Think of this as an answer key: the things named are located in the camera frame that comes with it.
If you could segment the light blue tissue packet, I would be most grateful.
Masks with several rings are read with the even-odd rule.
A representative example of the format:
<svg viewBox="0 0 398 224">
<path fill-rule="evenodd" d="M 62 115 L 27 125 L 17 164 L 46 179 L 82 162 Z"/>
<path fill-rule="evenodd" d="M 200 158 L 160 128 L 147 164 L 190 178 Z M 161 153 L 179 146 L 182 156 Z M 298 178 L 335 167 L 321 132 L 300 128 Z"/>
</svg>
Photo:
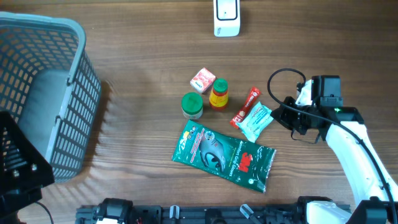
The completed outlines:
<svg viewBox="0 0 398 224">
<path fill-rule="evenodd" d="M 272 110 L 258 102 L 237 126 L 248 141 L 255 143 L 262 131 L 273 121 Z"/>
</svg>

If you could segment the red Nescafe sachet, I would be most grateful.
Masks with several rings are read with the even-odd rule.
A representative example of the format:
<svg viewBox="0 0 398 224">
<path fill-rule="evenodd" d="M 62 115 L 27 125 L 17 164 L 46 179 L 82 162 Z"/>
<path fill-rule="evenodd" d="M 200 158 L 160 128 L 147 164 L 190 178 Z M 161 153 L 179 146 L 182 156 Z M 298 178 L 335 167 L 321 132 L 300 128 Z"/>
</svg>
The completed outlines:
<svg viewBox="0 0 398 224">
<path fill-rule="evenodd" d="M 254 102 L 259 98 L 261 93 L 262 93 L 261 90 L 256 88 L 255 86 L 253 86 L 250 89 L 249 95 L 246 98 L 246 101 L 243 104 L 243 107 L 235 114 L 235 116 L 229 122 L 233 128 L 239 129 L 238 123 L 241 123 L 244 120 L 244 118 L 248 114 L 248 111 L 252 108 Z"/>
</svg>

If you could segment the green 3M gloves packet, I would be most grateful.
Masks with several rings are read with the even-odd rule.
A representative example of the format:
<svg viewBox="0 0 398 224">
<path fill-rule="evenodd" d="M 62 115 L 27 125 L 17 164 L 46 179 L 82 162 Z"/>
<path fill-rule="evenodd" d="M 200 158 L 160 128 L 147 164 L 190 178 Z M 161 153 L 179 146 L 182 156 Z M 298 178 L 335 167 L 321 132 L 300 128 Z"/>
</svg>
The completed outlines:
<svg viewBox="0 0 398 224">
<path fill-rule="evenodd" d="M 273 148 L 225 136 L 189 120 L 172 160 L 264 193 L 275 154 Z"/>
</svg>

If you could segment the red chilli sauce bottle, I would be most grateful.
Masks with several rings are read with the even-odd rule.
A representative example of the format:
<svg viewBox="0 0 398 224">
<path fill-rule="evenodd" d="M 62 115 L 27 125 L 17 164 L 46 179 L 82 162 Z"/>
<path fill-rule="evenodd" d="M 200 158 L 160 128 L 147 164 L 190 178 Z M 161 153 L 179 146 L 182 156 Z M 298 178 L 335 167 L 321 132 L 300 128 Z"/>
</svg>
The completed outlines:
<svg viewBox="0 0 398 224">
<path fill-rule="evenodd" d="M 210 107 L 214 110 L 223 110 L 228 105 L 228 82 L 219 78 L 214 81 L 213 88 L 209 96 Z"/>
</svg>

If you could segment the small red white box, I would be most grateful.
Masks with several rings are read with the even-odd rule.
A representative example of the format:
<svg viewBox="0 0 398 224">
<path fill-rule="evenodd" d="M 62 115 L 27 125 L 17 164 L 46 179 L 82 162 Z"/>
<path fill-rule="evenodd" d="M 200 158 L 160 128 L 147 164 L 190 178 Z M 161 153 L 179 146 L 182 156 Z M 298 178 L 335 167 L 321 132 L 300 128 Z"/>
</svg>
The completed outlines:
<svg viewBox="0 0 398 224">
<path fill-rule="evenodd" d="M 200 94 L 203 94 L 216 80 L 216 76 L 203 67 L 191 80 L 191 86 Z"/>
</svg>

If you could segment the green lid jar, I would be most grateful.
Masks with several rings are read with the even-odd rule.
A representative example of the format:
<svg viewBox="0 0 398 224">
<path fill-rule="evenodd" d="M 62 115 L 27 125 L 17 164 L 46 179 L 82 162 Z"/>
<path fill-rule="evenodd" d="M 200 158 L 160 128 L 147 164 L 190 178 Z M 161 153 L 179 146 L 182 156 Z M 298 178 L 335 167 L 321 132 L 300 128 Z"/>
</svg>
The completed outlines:
<svg viewBox="0 0 398 224">
<path fill-rule="evenodd" d="M 182 98 L 181 107 L 184 117 L 199 119 L 203 114 L 203 99 L 198 93 L 187 93 Z"/>
</svg>

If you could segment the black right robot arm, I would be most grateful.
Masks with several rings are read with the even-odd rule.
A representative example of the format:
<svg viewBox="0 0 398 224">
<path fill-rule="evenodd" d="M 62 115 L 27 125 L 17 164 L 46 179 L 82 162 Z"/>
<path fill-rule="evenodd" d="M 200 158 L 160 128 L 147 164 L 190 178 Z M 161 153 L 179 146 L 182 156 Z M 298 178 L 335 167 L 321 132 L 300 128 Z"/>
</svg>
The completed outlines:
<svg viewBox="0 0 398 224">
<path fill-rule="evenodd" d="M 273 110 L 283 127 L 301 135 L 317 129 L 337 156 L 354 195 L 349 213 L 325 199 L 303 203 L 305 223 L 397 223 L 397 184 L 374 150 L 364 120 L 354 107 L 344 107 L 340 96 L 288 96 Z"/>
</svg>

